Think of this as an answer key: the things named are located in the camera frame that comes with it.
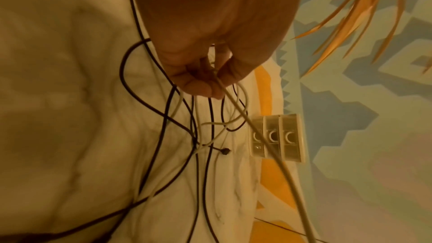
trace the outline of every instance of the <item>white marble tile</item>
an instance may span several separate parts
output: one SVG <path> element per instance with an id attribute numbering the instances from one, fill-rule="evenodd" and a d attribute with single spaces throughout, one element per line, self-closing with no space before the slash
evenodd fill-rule
<path id="1" fill-rule="evenodd" d="M 124 52 L 138 40 L 128 0 L 0 0 L 0 235 L 64 231 L 131 201 L 137 162 L 148 165 L 162 123 L 118 79 Z M 163 111 L 171 87 L 153 66 L 144 49 L 137 49 L 126 79 Z M 253 81 L 246 80 L 251 94 Z M 206 101 L 200 98 L 199 107 L 209 121 Z M 218 120 L 220 102 L 214 107 Z M 176 119 L 189 124 L 184 107 Z M 210 127 L 204 134 L 210 138 Z M 216 172 L 210 165 L 209 216 L 220 242 L 248 242 L 259 170 L 248 154 L 246 127 L 230 133 L 224 147 L 232 153 L 218 157 Z M 189 151 L 190 137 L 170 124 L 143 194 Z M 141 217 L 141 207 L 129 215 L 112 242 L 186 241 L 195 183 L 191 160 Z M 91 242 L 114 222 L 56 242 Z M 202 206 L 192 242 L 213 242 Z"/>

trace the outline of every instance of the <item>hand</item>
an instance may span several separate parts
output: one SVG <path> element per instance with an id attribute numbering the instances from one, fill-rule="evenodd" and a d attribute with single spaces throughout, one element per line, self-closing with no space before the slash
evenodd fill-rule
<path id="1" fill-rule="evenodd" d="M 159 60 L 184 92 L 217 99 L 208 49 L 225 86 L 265 62 L 282 41 L 300 0 L 135 0 Z"/>

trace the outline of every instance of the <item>blue wall pattern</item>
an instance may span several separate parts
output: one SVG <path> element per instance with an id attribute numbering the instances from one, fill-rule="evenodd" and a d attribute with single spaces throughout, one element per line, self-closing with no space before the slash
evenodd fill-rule
<path id="1" fill-rule="evenodd" d="M 432 55 L 432 0 L 407 0 L 393 40 L 371 64 L 396 17 L 397 0 L 380 0 L 350 55 L 342 58 L 359 31 L 303 76 L 348 9 L 316 33 L 292 38 L 341 1 L 302 0 L 275 52 L 284 111 L 305 123 L 308 163 L 298 171 L 308 212 L 332 243 L 430 243 L 432 71 L 422 71 Z"/>

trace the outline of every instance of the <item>human hand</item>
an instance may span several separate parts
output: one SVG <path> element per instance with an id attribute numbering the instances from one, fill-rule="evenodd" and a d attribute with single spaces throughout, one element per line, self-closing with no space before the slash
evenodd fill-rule
<path id="1" fill-rule="evenodd" d="M 225 86 L 264 63 L 282 41 L 300 0 L 135 0 L 159 60 L 184 92 L 221 99 L 208 50 Z"/>

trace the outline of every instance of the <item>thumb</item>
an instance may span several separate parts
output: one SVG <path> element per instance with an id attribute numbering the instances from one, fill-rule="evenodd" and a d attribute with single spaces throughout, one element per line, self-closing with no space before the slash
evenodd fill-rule
<path id="1" fill-rule="evenodd" d="M 258 65 L 232 56 L 218 71 L 218 78 L 225 86 L 230 86 L 249 75 Z"/>

